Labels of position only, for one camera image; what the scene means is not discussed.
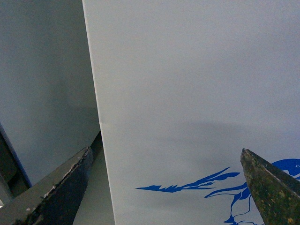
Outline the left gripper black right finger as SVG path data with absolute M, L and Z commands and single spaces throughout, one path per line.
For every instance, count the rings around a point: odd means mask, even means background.
M 300 223 L 300 182 L 259 155 L 240 156 L 247 187 L 266 225 Z

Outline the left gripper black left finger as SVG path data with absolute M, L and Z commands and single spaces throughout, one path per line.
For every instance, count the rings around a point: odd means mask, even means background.
M 93 152 L 86 147 L 0 209 L 2 225 L 71 225 L 88 186 Z

